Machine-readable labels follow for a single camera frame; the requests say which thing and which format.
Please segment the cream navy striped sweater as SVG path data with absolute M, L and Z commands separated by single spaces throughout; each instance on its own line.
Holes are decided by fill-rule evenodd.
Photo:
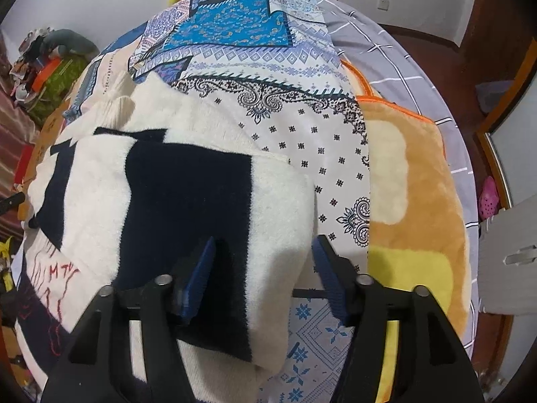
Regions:
M 43 391 L 102 286 L 144 286 L 204 237 L 216 254 L 178 339 L 187 374 L 185 345 L 268 373 L 284 362 L 287 307 L 313 238 L 313 185 L 212 105 L 157 75 L 119 74 L 46 150 L 27 201 L 19 341 Z

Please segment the clutter pile of clothes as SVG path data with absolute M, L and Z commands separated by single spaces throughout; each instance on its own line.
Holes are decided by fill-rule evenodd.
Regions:
M 13 79 L 10 96 L 18 103 L 25 103 L 36 94 L 33 85 L 38 75 L 51 62 L 44 40 L 52 32 L 50 27 L 30 31 L 18 48 L 18 60 L 12 65 L 9 76 Z

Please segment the wooden lap desk tray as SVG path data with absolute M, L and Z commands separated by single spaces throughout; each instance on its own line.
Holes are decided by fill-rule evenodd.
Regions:
M 34 144 L 31 155 L 25 160 L 26 170 L 21 182 L 21 191 L 27 193 L 29 185 L 36 177 L 36 167 L 43 160 L 46 150 L 55 143 L 64 126 L 63 113 L 68 110 L 70 101 L 65 100 L 55 111 L 46 118 L 41 132 Z

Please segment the pink striped curtain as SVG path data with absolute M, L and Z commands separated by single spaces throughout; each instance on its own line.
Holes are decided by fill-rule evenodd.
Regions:
M 14 193 L 20 158 L 25 147 L 32 145 L 37 136 L 34 122 L 9 96 L 13 88 L 10 70 L 5 41 L 1 37 L 1 199 Z

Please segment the green fabric storage box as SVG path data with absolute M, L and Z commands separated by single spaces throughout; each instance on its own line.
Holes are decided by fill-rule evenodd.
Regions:
M 27 114 L 38 128 L 65 99 L 71 87 L 87 67 L 88 61 L 83 55 L 67 55 L 55 72 L 46 80 L 36 99 L 27 108 Z

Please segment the orange plush toast blanket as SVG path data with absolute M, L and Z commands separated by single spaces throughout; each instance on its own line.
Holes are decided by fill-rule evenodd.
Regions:
M 352 64 L 344 67 L 369 140 L 368 271 L 383 286 L 431 289 L 462 337 L 471 301 L 469 239 L 441 132 L 382 98 Z

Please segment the orange box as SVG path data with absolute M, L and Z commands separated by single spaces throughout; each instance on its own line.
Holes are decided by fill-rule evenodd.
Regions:
M 52 76 L 52 74 L 55 72 L 55 69 L 59 67 L 61 62 L 62 59 L 60 57 L 55 57 L 39 71 L 39 73 L 36 75 L 34 83 L 32 84 L 32 90 L 34 92 L 39 93 L 41 91 L 44 83 L 46 83 L 46 80 Z

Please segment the grey plush toy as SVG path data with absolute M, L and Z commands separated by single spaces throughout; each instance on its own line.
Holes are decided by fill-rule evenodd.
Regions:
M 98 54 L 98 48 L 92 41 L 69 29 L 48 33 L 43 39 L 40 51 L 46 55 L 56 53 L 60 57 L 83 55 L 93 58 Z

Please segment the pink slipper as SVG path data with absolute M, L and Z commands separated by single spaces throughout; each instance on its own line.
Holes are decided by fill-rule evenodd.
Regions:
M 482 192 L 478 198 L 478 212 L 482 220 L 498 213 L 500 197 L 493 177 L 488 176 L 482 184 Z

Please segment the blue patchwork bedspread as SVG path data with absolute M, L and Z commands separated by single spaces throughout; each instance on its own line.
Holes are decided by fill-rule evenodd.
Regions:
M 95 58 L 65 113 L 74 121 L 116 76 L 160 76 L 220 111 L 258 149 L 289 159 L 315 190 L 316 234 L 366 267 L 370 168 L 365 119 L 329 0 L 180 0 L 119 37 Z M 324 299 L 291 299 L 286 359 L 276 372 L 183 346 L 201 402 L 325 402 L 351 332 Z

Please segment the grey checked bed sheet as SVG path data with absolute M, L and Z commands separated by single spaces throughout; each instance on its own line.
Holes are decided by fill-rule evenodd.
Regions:
M 479 222 L 473 166 L 458 123 L 414 55 L 408 53 L 386 28 L 343 2 L 319 0 L 319 4 L 339 56 L 358 68 L 385 99 L 430 118 L 441 131 L 470 242 L 470 314 L 462 342 L 471 355 L 480 306 L 477 286 Z

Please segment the wall power socket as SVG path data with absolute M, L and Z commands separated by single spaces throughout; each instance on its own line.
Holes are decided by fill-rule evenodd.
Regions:
M 382 10 L 382 11 L 388 11 L 389 7 L 390 7 L 389 0 L 378 0 L 377 9 Z

